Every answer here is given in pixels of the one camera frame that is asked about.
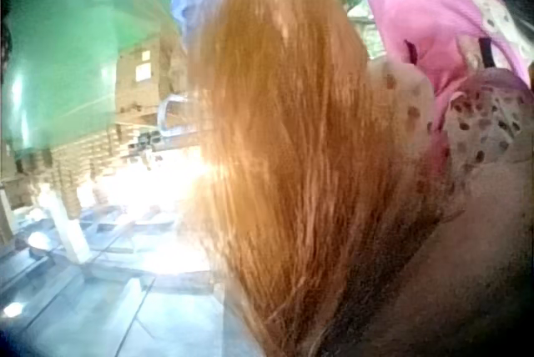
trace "hair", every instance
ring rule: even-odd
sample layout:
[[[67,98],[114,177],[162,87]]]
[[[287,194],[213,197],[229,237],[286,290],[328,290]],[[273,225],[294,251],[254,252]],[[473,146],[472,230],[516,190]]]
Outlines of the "hair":
[[[357,343],[440,215],[395,94],[337,0],[224,0],[190,59],[199,207],[248,328],[268,357]]]

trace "white object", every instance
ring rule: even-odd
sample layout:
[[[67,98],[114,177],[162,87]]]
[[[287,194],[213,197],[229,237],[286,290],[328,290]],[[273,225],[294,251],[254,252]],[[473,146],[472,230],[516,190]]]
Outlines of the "white object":
[[[28,244],[35,249],[50,250],[50,238],[43,232],[33,232],[30,234]]]
[[[23,313],[24,304],[22,303],[11,303],[3,309],[3,313],[8,318],[15,318]]]
[[[77,219],[69,219],[61,198],[52,190],[46,194],[48,211],[59,233],[67,258],[75,264],[83,264],[91,258],[91,250]]]
[[[142,82],[152,77],[152,65],[150,63],[142,63],[135,67],[135,81]]]

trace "pink clothing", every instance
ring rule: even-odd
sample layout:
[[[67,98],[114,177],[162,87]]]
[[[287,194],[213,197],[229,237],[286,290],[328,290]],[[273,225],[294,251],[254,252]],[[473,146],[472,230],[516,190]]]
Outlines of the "pink clothing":
[[[528,46],[502,0],[369,0],[389,58],[415,63],[436,93],[435,117],[470,72],[458,37],[490,38],[514,74],[529,83]]]

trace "bright light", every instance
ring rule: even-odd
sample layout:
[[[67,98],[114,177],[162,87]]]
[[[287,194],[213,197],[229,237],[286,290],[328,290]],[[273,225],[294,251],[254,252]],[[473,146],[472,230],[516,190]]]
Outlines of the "bright light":
[[[192,239],[176,239],[161,244],[144,259],[144,267],[155,274],[185,274],[210,271],[204,250]]]
[[[142,63],[135,67],[135,81],[141,82],[152,77],[152,65],[150,63]]]
[[[161,161],[151,164],[151,170],[143,163],[131,163],[119,168],[113,176],[97,179],[96,185],[109,203],[125,208],[127,216],[119,222],[130,217],[141,218],[154,206],[175,211],[176,203],[190,198],[196,181],[211,171],[199,148],[164,153]]]
[[[47,218],[46,214],[39,207],[32,209],[28,213],[28,217],[35,222],[38,222],[38,221],[41,221]]]
[[[13,94],[13,105],[15,108],[19,108],[23,100],[23,77],[21,75],[18,75],[15,82],[13,82],[11,92]]]
[[[48,250],[50,249],[50,239],[42,232],[33,232],[28,238],[28,244],[35,249]]]
[[[85,182],[78,186],[76,195],[83,209],[89,209],[97,203],[93,192],[93,181],[90,178],[87,178]]]
[[[23,313],[24,304],[22,303],[11,303],[3,309],[3,313],[8,318],[15,318]]]

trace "floor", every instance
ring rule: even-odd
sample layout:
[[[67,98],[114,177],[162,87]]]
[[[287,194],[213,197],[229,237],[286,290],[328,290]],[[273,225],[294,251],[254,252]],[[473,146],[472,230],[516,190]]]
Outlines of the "floor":
[[[4,315],[0,327],[52,357],[257,353],[212,285],[149,274],[99,276],[49,264],[3,295],[22,303],[23,312]]]

